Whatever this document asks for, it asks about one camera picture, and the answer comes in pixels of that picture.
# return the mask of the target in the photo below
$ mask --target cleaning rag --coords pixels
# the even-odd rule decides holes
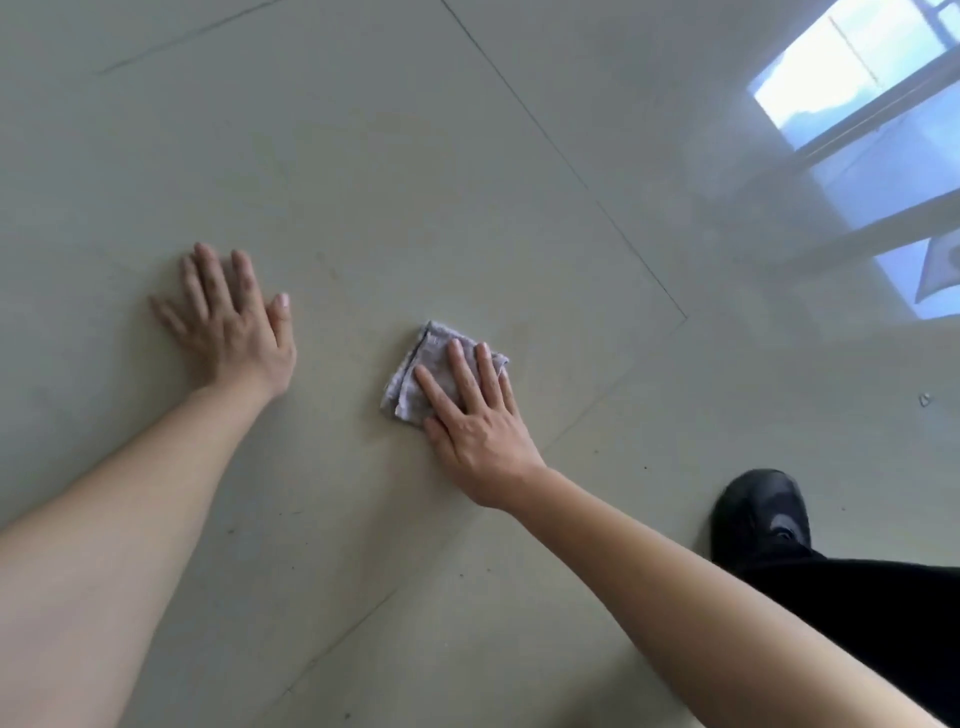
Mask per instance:
[[[479,381],[474,352],[477,343],[450,327],[436,321],[429,321],[420,329],[417,335],[417,345],[403,357],[400,368],[396,370],[396,374],[391,377],[390,383],[387,384],[383,393],[383,401],[380,403],[380,409],[385,415],[396,417],[398,420],[417,427],[423,427],[423,421],[433,414],[430,400],[426,398],[423,390],[420,389],[420,385],[417,384],[417,378],[414,376],[414,369],[420,364],[429,370],[430,374],[443,387],[449,397],[456,402],[457,406],[461,409],[464,408],[463,398],[461,398],[457,389],[457,382],[453,378],[453,372],[450,370],[450,364],[446,356],[446,346],[453,339],[460,339],[460,343],[464,345],[467,364]],[[493,368],[499,376],[510,360],[501,353],[491,352],[491,355]]]

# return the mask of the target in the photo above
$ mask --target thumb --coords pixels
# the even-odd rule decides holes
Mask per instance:
[[[453,449],[453,441],[450,439],[446,427],[436,417],[428,417],[423,421],[423,430],[426,432],[426,437],[430,441],[430,445],[433,446],[433,450],[440,458],[440,462],[447,466],[456,463],[457,453]]]
[[[294,319],[290,313],[290,296],[286,293],[277,294],[270,302],[267,313],[276,345],[285,351],[291,349],[294,345]]]

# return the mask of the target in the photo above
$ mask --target shoe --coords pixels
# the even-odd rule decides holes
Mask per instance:
[[[727,486],[710,515],[710,560],[736,570],[764,549],[810,552],[810,519],[797,482],[780,471],[749,471]]]

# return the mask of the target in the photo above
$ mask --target black pants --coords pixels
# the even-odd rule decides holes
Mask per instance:
[[[960,570],[770,544],[736,574],[960,728]]]

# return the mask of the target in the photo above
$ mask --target hand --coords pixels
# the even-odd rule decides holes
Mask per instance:
[[[267,306],[246,253],[233,251],[237,294],[231,296],[216,251],[197,243],[180,262],[189,314],[170,301],[151,298],[157,318],[177,342],[202,361],[213,384],[243,381],[266,401],[283,394],[297,364],[290,297]]]
[[[480,383],[464,358],[460,341],[447,349],[450,368],[467,407],[453,403],[426,368],[416,369],[423,392],[437,411],[423,424],[446,473],[479,505],[505,509],[525,479],[546,466],[520,419],[504,370],[493,368],[490,347],[476,348]]]

